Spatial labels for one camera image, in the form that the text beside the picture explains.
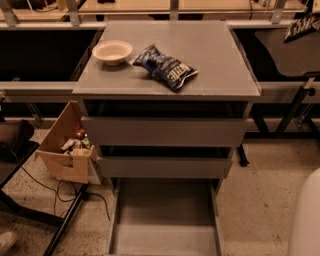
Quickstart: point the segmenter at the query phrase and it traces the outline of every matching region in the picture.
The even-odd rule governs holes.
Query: metal post
[[[271,17],[272,24],[278,24],[281,21],[282,12],[287,0],[277,0],[273,7],[273,14]]]
[[[67,2],[71,24],[74,26],[79,26],[81,23],[81,18],[78,14],[78,7],[75,0],[66,0],[66,2]]]
[[[13,13],[8,0],[0,0],[0,8],[8,26],[15,26],[19,23],[17,16]]]
[[[170,0],[170,20],[179,19],[179,0]]]

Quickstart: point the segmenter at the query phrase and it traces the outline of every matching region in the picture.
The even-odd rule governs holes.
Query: drawer
[[[245,119],[84,117],[96,145],[219,146],[242,142]]]
[[[101,147],[104,177],[226,178],[232,165],[226,148]]]
[[[108,255],[223,255],[213,184],[207,180],[122,179]]]

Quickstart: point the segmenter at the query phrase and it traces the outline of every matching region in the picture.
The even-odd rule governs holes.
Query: cabinet
[[[92,57],[73,90],[85,113],[82,123],[99,150],[102,174],[121,183],[108,253],[221,255],[221,242],[211,245],[219,230],[215,196],[259,96],[226,24],[114,21],[101,41],[112,39],[131,43],[133,55],[155,43],[199,74],[171,92],[143,68],[108,67]],[[177,233],[169,231],[174,227]],[[201,239],[202,228],[207,240]],[[166,239],[172,241],[168,247]]]

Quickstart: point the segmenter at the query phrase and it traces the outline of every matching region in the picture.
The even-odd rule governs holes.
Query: black snack bag
[[[173,91],[180,88],[186,78],[198,73],[180,60],[161,53],[155,45],[147,47],[132,64],[144,67]]]
[[[284,43],[291,42],[304,35],[318,31],[319,29],[319,17],[316,14],[309,13],[303,18],[290,24],[284,37]]]

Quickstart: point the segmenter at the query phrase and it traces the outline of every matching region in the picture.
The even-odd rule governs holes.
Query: speckled floor
[[[37,129],[33,140],[41,142],[47,129]],[[320,167],[320,143],[316,140],[246,140],[244,149],[250,164],[234,165],[217,197],[226,256],[285,256],[297,194],[306,177]],[[56,188],[40,158],[32,156],[24,165],[45,185]],[[43,188],[20,170],[3,188],[22,205],[53,213],[54,192]],[[64,183],[59,192],[72,198],[73,188]],[[106,198],[109,211],[113,198],[108,185],[90,185],[89,192]],[[68,203],[59,200],[56,214]],[[53,255],[105,255],[109,221],[103,200],[90,196],[83,201]],[[52,229],[46,225],[0,213],[0,229],[18,233],[8,255],[42,255]]]

